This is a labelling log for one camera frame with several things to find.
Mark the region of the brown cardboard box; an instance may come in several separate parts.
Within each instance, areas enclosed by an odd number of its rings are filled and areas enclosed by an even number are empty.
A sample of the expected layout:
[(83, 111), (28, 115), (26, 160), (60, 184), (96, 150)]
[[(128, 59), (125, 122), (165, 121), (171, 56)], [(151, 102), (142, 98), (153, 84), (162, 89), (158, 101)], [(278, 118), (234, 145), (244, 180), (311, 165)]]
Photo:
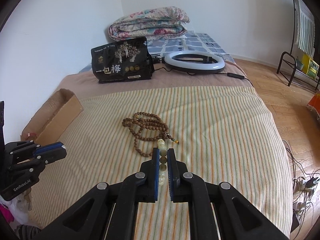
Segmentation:
[(61, 88), (31, 118), (22, 131), (21, 140), (33, 140), (42, 146), (52, 144), (58, 141), (82, 110), (76, 95)]

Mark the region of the pink brown bed cover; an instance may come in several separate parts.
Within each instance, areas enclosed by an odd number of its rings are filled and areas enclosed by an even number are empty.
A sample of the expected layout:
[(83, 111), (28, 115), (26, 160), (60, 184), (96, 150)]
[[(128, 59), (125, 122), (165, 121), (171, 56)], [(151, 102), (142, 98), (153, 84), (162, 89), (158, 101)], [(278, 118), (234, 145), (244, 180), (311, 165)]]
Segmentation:
[(189, 86), (253, 87), (245, 72), (236, 63), (227, 61), (221, 74), (195, 75), (170, 70), (158, 63), (150, 80), (129, 82), (99, 83), (93, 72), (87, 71), (66, 76), (57, 89), (71, 90), (77, 98), (85, 99), (117, 92)]

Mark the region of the striped yellow blanket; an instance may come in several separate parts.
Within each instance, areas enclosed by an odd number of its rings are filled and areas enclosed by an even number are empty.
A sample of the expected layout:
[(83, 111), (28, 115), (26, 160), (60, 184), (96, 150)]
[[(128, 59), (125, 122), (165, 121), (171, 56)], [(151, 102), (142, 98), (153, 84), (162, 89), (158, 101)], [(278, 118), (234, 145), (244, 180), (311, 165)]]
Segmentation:
[(229, 182), (280, 231), (292, 223), (289, 158), (272, 113), (254, 88), (175, 87), (81, 100), (60, 137), (65, 159), (48, 165), (31, 189), (30, 219), (44, 228), (99, 182), (139, 171), (144, 157), (122, 125), (136, 112), (157, 114), (178, 143), (176, 159), (204, 181)]

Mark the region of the black snack bag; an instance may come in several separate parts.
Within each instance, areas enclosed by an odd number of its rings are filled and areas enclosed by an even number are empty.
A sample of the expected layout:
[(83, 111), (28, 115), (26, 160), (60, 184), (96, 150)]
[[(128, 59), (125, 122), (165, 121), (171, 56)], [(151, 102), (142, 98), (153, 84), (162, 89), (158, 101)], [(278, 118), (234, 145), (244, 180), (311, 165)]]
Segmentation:
[(99, 83), (149, 80), (155, 72), (145, 37), (91, 49), (92, 71)]

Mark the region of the black metal rack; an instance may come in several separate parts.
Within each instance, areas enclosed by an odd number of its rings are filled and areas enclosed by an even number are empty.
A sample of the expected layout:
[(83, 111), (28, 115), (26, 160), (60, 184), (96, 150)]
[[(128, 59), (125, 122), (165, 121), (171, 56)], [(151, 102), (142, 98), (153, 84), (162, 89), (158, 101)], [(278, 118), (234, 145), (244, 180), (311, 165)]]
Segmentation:
[(290, 51), (282, 52), (277, 68), (287, 85), (297, 85), (310, 91), (319, 91), (319, 64), (315, 52), (316, 22), (302, 0), (293, 1), (293, 35)]

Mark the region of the folded floral quilt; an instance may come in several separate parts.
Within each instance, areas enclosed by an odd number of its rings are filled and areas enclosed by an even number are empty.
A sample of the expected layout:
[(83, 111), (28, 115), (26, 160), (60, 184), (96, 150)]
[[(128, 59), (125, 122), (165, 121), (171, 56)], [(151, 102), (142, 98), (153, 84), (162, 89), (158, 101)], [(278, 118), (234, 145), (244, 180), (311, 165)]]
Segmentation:
[(108, 35), (115, 41), (171, 39), (183, 36), (189, 22), (187, 13), (178, 7), (148, 9), (117, 19), (109, 26)]

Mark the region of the blue checked bed sheet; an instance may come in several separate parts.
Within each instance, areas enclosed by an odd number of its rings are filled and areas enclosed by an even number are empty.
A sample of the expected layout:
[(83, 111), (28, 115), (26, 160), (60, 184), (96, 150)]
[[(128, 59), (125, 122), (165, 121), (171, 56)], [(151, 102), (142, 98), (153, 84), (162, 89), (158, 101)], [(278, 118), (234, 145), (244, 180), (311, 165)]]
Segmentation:
[(160, 38), (146, 41), (145, 45), (148, 48), (149, 54), (153, 57), (153, 64), (156, 64), (156, 59), (161, 60), (161, 58), (167, 54), (185, 50), (211, 53), (222, 58), (224, 61), (234, 63), (232, 56), (225, 52), (225, 50), (206, 33), (187, 32), (176, 38)]

